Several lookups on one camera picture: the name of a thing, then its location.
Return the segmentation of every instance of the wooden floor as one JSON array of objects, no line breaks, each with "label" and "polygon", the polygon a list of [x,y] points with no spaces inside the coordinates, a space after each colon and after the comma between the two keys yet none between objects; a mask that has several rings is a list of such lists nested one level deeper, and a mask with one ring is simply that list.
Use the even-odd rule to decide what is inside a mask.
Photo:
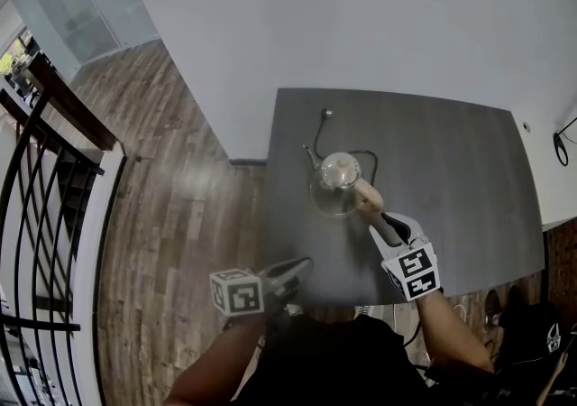
[{"label": "wooden floor", "polygon": [[[159,405],[175,376],[219,332],[208,274],[253,264],[264,169],[230,167],[161,42],[84,67],[73,88],[128,155],[100,285],[106,403]],[[523,284],[530,299],[538,299],[538,277]],[[503,297],[505,291],[499,289]],[[459,301],[479,337],[499,338],[482,327],[485,295]],[[330,319],[352,315],[351,309],[313,312]],[[397,320],[408,339],[416,325],[410,305],[398,308]],[[421,359],[422,340],[411,350]]]}]

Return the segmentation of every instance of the window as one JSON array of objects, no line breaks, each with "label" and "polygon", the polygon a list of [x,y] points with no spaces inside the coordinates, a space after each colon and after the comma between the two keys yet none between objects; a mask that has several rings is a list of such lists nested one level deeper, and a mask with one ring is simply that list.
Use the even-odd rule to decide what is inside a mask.
[{"label": "window", "polygon": [[25,48],[30,47],[30,39],[32,38],[32,33],[28,28],[24,28],[22,32],[18,34],[18,40],[22,43]]},{"label": "window", "polygon": [[12,72],[15,62],[26,60],[26,50],[20,39],[16,39],[0,58],[0,74],[7,76]]}]

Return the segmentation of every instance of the glass kettle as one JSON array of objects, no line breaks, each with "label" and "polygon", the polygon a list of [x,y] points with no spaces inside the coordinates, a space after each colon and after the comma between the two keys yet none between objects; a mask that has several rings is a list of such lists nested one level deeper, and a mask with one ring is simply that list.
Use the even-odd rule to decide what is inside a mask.
[{"label": "glass kettle", "polygon": [[313,169],[310,195],[323,214],[342,217],[359,210],[381,212],[384,202],[380,193],[364,178],[361,165],[348,152],[334,152],[319,161],[310,148],[303,145]]}]

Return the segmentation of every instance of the dark gray table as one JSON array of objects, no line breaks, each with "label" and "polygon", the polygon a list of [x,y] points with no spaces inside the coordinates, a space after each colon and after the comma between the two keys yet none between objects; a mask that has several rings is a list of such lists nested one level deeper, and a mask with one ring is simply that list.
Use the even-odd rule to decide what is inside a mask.
[{"label": "dark gray table", "polygon": [[[544,268],[535,184],[510,112],[397,93],[280,89],[257,264],[312,257],[315,269],[299,293],[302,302],[400,301],[358,214],[330,219],[311,204],[302,145],[312,145],[324,107],[334,115],[319,151],[378,154],[375,187],[386,210],[421,224],[437,254],[445,294],[489,288]],[[371,158],[358,159],[368,179]]]}]

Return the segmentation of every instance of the hand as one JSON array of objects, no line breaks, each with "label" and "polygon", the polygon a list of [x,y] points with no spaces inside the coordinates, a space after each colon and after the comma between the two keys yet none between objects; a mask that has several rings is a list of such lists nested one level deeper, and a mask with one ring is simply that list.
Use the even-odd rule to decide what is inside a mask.
[{"label": "hand", "polygon": [[557,361],[557,365],[555,366],[555,370],[553,372],[553,377],[557,377],[561,373],[561,371],[565,368],[567,364],[567,358],[569,357],[568,353],[562,353],[559,357],[559,361]]}]

